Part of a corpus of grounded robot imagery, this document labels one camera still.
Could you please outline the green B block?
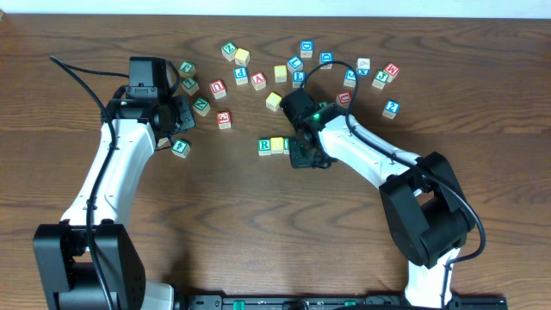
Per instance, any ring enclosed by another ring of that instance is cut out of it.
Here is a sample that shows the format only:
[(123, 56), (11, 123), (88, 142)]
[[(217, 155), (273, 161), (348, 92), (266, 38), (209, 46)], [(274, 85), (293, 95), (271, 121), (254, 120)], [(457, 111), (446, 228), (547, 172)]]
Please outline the green B block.
[(284, 154), (288, 155), (290, 153), (289, 151), (289, 138), (283, 138), (283, 151)]

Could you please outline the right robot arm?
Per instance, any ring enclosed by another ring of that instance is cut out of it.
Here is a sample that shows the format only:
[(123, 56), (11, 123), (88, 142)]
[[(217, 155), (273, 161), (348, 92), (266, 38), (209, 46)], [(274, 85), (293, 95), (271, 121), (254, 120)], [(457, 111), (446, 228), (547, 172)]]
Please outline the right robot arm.
[(291, 165), (327, 168), (341, 161), (376, 187), (393, 242), (409, 263), (407, 302), (446, 307), (467, 235), (483, 228), (449, 161), (437, 152), (421, 157), (392, 146), (341, 112), (289, 120), (296, 132), (289, 141)]

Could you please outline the green R block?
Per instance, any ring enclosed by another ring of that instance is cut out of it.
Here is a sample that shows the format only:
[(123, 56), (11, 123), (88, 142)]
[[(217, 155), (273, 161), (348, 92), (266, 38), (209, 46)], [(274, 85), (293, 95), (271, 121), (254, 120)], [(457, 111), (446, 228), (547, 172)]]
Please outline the green R block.
[(271, 154), (270, 139), (260, 139), (257, 142), (257, 149), (259, 156), (269, 156)]

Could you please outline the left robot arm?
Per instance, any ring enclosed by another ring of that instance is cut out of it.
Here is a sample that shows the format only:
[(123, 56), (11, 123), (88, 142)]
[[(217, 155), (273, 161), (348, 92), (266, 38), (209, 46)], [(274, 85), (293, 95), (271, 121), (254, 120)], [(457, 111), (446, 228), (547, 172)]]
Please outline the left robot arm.
[(158, 142), (195, 124), (185, 96), (112, 99), (77, 198), (33, 248), (50, 309), (183, 309), (177, 286), (151, 282), (127, 227), (141, 174)]

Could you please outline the yellow O block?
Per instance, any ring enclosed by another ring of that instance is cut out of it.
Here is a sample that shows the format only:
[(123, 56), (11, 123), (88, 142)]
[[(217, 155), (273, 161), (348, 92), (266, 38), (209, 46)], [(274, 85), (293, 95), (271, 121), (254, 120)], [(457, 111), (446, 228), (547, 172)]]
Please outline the yellow O block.
[(272, 154), (284, 153), (284, 138), (274, 137), (270, 139), (270, 152)]

